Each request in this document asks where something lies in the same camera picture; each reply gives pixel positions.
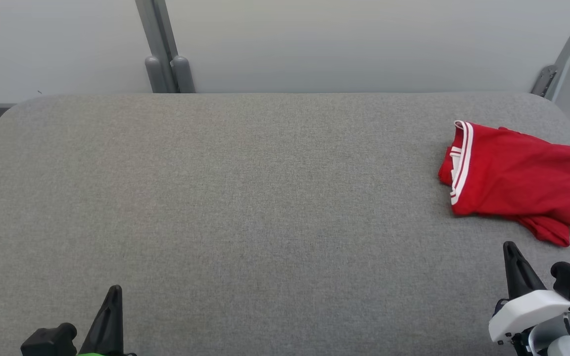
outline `metal post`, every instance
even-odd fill
[[[149,80],[151,81],[151,88],[154,92],[156,90],[165,89],[164,92],[177,92],[177,84],[175,83],[173,71],[170,67],[170,58],[165,45],[164,36],[160,31],[158,20],[156,17],[156,10],[152,0],[135,0],[142,20],[142,27],[146,40],[149,42],[151,49],[151,57],[145,60],[145,66],[149,72]],[[160,86],[157,81],[163,82],[164,87]]]
[[[195,92],[195,85],[192,83],[192,74],[190,74],[188,59],[182,56],[175,56],[172,61],[172,67],[173,72],[175,72],[179,92]]]

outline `folded garment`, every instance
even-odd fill
[[[570,244],[570,146],[456,121],[439,169],[455,214],[518,221],[543,241]]]

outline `red shorts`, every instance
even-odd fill
[[[516,220],[538,239],[570,244],[570,146],[456,121],[439,169],[455,214]]]

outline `metal bracket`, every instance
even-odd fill
[[[531,90],[531,94],[545,97],[549,87],[551,86],[551,82],[554,81],[557,73],[557,65],[548,65],[547,67],[542,68],[540,75],[538,75],[538,79],[536,80],[536,84],[534,84],[533,89]]]
[[[551,80],[547,84],[548,88],[540,91],[540,93],[544,92],[544,95],[542,95],[542,97],[544,97],[545,99],[549,99],[551,101],[554,101],[554,99],[556,99],[555,98],[556,89],[559,87],[558,84],[560,84],[562,74],[564,74],[565,70],[567,69],[567,63],[569,58],[570,58],[570,36],[567,39],[566,43],[564,44],[563,50],[561,50],[560,54],[558,55],[558,58],[556,58],[556,66],[557,66],[556,70],[558,70],[558,72],[554,72],[555,78],[551,77],[550,78]],[[536,82],[536,85],[533,87],[533,90],[531,91],[532,94],[537,94],[536,86],[538,85],[538,82]]]
[[[192,74],[190,74],[188,59],[182,56],[175,56],[170,62],[170,66],[173,67],[173,73],[175,74],[179,92],[195,92],[195,85],[192,83]]]

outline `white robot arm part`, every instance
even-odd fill
[[[498,302],[489,335],[518,356],[570,356],[570,264],[558,262],[549,291],[513,242],[503,246],[509,301]]]

